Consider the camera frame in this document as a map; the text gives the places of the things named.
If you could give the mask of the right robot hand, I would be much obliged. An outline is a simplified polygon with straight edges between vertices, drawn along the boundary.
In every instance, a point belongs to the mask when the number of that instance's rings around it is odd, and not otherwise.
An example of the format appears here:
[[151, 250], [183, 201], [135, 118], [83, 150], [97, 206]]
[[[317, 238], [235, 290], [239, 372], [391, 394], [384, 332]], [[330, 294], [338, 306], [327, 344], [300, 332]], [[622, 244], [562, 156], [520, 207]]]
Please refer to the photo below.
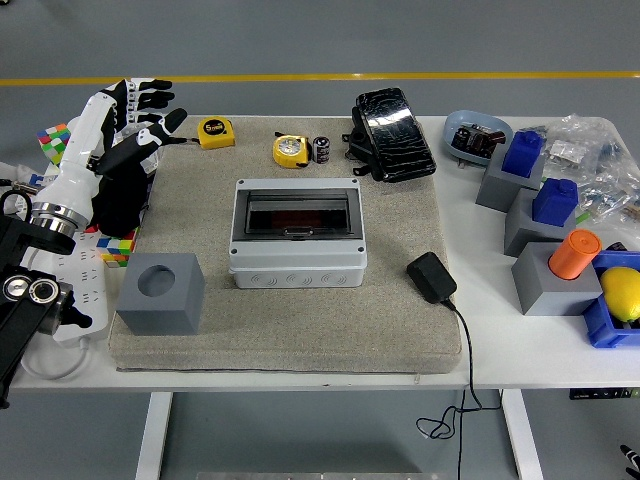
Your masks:
[[625, 444], [621, 444], [619, 449], [623, 456], [629, 461], [630, 466], [626, 468], [626, 472], [634, 479], [638, 479], [640, 475], [640, 456], [637, 452]]

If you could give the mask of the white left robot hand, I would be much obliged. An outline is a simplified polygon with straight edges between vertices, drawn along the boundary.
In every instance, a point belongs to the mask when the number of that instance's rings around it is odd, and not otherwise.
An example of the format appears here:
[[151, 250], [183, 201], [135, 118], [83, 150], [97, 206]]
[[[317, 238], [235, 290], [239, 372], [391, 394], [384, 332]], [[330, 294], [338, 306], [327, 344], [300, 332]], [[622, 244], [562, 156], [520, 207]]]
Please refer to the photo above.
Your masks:
[[91, 96], [71, 128], [57, 177], [32, 200], [31, 222], [85, 228], [99, 181], [168, 144], [186, 119], [182, 108], [160, 112], [175, 98], [171, 88], [169, 80], [131, 78]]

